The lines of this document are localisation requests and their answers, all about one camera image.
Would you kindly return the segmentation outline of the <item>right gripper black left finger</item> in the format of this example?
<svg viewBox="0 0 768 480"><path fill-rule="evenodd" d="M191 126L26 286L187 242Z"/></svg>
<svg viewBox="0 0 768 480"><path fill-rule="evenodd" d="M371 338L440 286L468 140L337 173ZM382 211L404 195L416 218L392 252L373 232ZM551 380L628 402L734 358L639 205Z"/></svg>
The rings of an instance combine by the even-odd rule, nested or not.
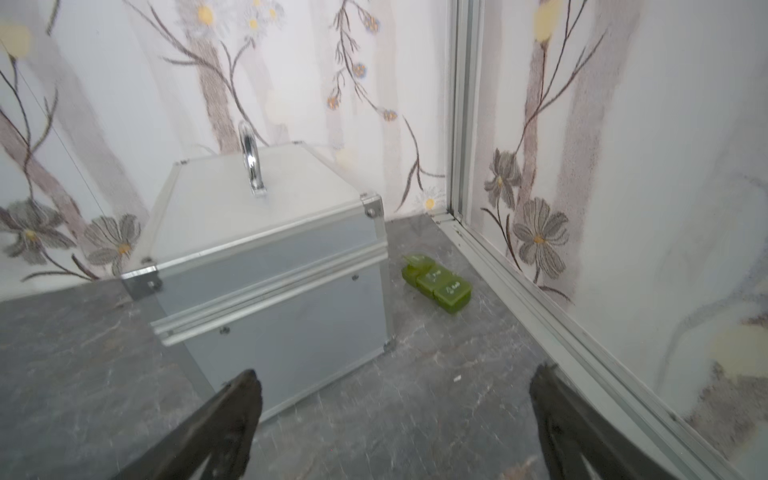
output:
<svg viewBox="0 0 768 480"><path fill-rule="evenodd" d="M263 409L252 369L235 378L116 479L240 479Z"/></svg>

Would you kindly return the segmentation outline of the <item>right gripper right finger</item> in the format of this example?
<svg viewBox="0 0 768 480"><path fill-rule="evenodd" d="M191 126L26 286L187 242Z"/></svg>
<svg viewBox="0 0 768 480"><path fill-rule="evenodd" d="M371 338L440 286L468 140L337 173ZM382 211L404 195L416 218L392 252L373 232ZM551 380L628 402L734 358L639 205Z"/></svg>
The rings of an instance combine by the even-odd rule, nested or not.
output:
<svg viewBox="0 0 768 480"><path fill-rule="evenodd" d="M538 436L552 479L671 479L559 374L537 366L529 384Z"/></svg>

